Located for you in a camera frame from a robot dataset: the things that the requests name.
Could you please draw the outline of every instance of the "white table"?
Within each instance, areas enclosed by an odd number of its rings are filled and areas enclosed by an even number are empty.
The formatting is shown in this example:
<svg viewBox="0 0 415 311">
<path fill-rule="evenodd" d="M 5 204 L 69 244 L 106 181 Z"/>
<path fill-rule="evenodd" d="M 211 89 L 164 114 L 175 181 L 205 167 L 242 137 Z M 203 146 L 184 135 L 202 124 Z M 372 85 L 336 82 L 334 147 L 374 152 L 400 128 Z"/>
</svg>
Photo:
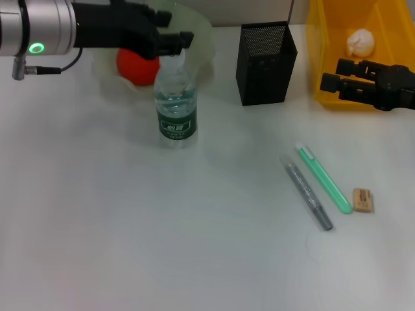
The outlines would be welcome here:
<svg viewBox="0 0 415 311">
<path fill-rule="evenodd" d="M 333 113 L 307 92 L 305 29 L 284 104 L 242 107 L 239 29 L 215 29 L 199 138 L 158 146 L 151 92 L 99 87 L 92 57 L 11 79 L 0 60 L 0 310 L 414 310 L 415 112 Z M 67 56 L 29 59 L 65 65 Z M 343 215 L 304 142 L 351 199 Z M 278 161 L 289 153 L 335 225 L 321 231 Z"/>
</svg>

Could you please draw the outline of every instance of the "green highlighter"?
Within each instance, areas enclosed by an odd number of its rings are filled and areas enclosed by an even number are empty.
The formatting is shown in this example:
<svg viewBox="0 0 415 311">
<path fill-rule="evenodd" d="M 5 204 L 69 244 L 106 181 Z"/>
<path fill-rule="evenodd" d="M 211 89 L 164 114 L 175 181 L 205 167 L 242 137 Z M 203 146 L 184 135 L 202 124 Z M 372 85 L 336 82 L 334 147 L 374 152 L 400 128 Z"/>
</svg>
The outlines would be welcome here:
<svg viewBox="0 0 415 311">
<path fill-rule="evenodd" d="M 353 212 L 353 207 L 341 193 L 334 181 L 331 180 L 330 176 L 325 172 L 324 168 L 311 153 L 310 149 L 302 144 L 298 144 L 296 149 L 298 155 L 303 159 L 310 171 L 313 172 L 315 178 L 321 186 L 323 186 L 324 190 L 326 190 L 341 212 L 344 214 L 351 214 Z"/>
</svg>

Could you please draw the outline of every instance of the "white ball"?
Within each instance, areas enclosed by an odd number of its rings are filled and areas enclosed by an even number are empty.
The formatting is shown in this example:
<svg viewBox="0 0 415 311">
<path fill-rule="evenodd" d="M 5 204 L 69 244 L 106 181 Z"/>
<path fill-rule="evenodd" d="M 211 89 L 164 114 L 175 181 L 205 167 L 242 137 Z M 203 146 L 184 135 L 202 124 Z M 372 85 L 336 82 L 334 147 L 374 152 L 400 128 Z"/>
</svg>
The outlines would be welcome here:
<svg viewBox="0 0 415 311">
<path fill-rule="evenodd" d="M 375 49 L 374 35 L 367 29 L 359 29 L 348 38 L 348 56 L 367 57 Z"/>
</svg>

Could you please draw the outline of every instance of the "gray marker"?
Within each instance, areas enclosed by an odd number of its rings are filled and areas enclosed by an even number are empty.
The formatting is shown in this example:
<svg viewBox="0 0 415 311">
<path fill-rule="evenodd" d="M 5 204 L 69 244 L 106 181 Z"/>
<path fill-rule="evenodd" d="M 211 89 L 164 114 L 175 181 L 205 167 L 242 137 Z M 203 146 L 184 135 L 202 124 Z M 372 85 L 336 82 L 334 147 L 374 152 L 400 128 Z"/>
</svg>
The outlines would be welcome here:
<svg viewBox="0 0 415 311">
<path fill-rule="evenodd" d="M 308 182 L 305 180 L 303 174 L 300 172 L 294 161 L 287 155 L 281 156 L 279 160 L 281 161 L 288 175 L 291 177 L 292 182 L 295 184 L 298 191 L 303 196 L 307 205 L 323 226 L 324 230 L 332 230 L 333 224 L 324 211 L 322 204 L 320 201 L 318 201 L 316 194 L 310 188 Z"/>
</svg>

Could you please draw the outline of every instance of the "yellow bin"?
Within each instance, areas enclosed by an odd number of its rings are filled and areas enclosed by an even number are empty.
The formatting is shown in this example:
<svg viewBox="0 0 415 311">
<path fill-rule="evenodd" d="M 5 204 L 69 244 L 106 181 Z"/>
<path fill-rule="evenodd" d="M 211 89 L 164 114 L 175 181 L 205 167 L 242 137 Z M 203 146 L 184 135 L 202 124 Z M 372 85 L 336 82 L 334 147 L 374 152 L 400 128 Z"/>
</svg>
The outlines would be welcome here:
<svg viewBox="0 0 415 311">
<path fill-rule="evenodd" d="M 314 98 L 328 109 L 374 109 L 320 90 L 323 73 L 334 74 L 339 58 L 362 60 L 346 54 L 347 38 L 361 28 L 373 33 L 376 44 L 365 60 L 405 65 L 415 71 L 415 28 L 406 0 L 310 0 L 307 43 L 311 85 Z"/>
</svg>

